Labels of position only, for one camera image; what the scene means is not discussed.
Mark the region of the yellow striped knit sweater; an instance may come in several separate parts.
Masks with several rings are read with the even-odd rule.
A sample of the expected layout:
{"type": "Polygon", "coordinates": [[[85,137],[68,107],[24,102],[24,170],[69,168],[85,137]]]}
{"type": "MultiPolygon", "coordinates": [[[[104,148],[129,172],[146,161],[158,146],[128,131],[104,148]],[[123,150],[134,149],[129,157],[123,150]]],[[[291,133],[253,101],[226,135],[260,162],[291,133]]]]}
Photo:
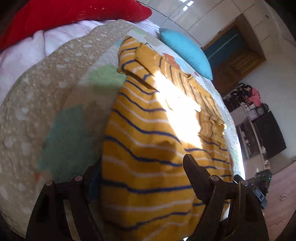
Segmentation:
{"type": "Polygon", "coordinates": [[[225,123],[194,76],[131,36],[118,52],[126,76],[103,141],[101,201],[119,240],[181,240],[204,204],[183,168],[191,154],[211,175],[230,181],[225,123]]]}

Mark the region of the patchwork heart quilt bedspread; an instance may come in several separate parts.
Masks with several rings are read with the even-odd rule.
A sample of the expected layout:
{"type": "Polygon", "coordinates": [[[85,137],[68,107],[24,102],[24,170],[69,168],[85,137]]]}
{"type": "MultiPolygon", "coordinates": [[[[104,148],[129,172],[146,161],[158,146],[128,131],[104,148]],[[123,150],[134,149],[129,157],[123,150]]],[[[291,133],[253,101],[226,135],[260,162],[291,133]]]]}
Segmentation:
{"type": "Polygon", "coordinates": [[[119,47],[131,36],[191,74],[215,100],[233,179],[244,176],[232,116],[211,80],[198,74],[159,37],[124,21],[110,21],[70,40],[25,71],[1,102],[1,214],[25,236],[46,181],[69,182],[101,158],[99,195],[91,211],[105,240],[119,240],[103,215],[102,151],[112,107],[126,76],[118,72],[119,47]]]}

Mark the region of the purple alarm clock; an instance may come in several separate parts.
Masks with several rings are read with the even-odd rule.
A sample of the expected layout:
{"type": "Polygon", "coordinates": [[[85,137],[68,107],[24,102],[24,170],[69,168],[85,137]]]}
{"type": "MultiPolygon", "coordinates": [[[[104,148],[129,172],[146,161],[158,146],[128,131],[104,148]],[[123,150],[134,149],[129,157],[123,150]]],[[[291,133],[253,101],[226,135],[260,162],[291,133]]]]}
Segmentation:
{"type": "Polygon", "coordinates": [[[253,121],[259,117],[255,109],[249,110],[246,113],[251,121],[253,121]]]}

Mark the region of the red patterned blanket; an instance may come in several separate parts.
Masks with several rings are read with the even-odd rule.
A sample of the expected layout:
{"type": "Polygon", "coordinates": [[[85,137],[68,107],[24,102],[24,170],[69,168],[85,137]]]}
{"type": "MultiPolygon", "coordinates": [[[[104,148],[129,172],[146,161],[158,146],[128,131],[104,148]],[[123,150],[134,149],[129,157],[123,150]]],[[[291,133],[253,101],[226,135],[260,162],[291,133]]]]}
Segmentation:
{"type": "Polygon", "coordinates": [[[1,51],[39,30],[46,31],[82,20],[122,19],[136,23],[151,15],[152,10],[138,1],[28,1],[1,34],[1,51]]]}

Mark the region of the turquoise knit pillow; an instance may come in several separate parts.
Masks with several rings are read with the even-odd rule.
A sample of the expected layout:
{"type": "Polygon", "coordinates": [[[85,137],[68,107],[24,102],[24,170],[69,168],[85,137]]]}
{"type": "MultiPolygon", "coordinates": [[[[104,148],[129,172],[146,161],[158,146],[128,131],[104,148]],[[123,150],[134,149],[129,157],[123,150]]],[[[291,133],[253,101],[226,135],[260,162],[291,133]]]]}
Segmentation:
{"type": "Polygon", "coordinates": [[[203,50],[191,39],[174,30],[160,28],[161,40],[184,59],[198,74],[213,80],[210,63],[203,50]]]}

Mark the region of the white glossy wardrobe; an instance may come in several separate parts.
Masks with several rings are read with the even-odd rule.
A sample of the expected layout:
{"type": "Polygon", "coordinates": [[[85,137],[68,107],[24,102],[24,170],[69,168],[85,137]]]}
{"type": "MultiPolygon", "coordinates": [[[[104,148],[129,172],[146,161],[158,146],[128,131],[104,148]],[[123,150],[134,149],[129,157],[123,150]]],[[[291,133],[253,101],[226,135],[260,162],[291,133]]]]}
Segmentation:
{"type": "Polygon", "coordinates": [[[192,0],[140,1],[152,10],[149,20],[161,28],[178,31],[205,46],[221,30],[243,15],[263,50],[273,45],[270,17],[260,1],[192,0]]]}

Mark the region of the brown wooden door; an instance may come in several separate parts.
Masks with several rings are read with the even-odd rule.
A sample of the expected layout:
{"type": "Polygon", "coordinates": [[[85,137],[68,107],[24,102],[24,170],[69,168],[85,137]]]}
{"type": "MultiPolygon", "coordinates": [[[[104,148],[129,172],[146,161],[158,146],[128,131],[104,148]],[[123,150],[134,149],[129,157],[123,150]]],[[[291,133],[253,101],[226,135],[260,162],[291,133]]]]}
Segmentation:
{"type": "Polygon", "coordinates": [[[266,58],[254,33],[233,22],[202,47],[213,72],[213,85],[222,97],[259,67],[266,58]]]}

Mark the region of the cluttered white shelf unit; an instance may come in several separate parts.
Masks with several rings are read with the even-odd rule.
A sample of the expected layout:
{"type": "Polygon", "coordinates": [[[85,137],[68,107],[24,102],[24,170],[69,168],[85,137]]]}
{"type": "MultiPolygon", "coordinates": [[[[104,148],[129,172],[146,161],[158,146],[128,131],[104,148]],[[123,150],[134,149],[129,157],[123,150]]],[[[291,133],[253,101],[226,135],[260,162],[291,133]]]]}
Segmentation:
{"type": "Polygon", "coordinates": [[[249,98],[252,96],[252,89],[253,87],[250,85],[240,83],[235,90],[224,97],[223,101],[234,120],[243,160],[248,160],[258,155],[267,160],[266,150],[261,144],[261,139],[254,123],[255,120],[250,120],[246,112],[255,109],[258,116],[261,117],[269,112],[270,109],[262,101],[260,106],[255,106],[252,102],[249,102],[249,98]]]}

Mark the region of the black monitor screen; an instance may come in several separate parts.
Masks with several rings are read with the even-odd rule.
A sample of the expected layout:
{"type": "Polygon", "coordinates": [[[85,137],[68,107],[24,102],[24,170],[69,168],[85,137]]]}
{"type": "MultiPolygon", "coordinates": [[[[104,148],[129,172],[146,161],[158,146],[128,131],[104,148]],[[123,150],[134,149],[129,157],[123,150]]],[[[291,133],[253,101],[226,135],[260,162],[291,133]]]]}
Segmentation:
{"type": "Polygon", "coordinates": [[[266,158],[270,159],[287,148],[280,127],[271,111],[255,121],[261,144],[266,150],[266,158]]]}

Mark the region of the pink garment on shelf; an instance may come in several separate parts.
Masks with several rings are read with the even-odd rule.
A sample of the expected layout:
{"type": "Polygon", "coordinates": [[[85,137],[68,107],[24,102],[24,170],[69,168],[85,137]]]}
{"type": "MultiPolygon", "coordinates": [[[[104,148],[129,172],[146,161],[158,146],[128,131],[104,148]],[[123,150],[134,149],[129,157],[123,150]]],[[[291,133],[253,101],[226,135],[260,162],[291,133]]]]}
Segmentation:
{"type": "Polygon", "coordinates": [[[252,96],[249,98],[249,102],[252,102],[255,106],[260,106],[261,97],[259,91],[253,88],[251,94],[252,96]]]}

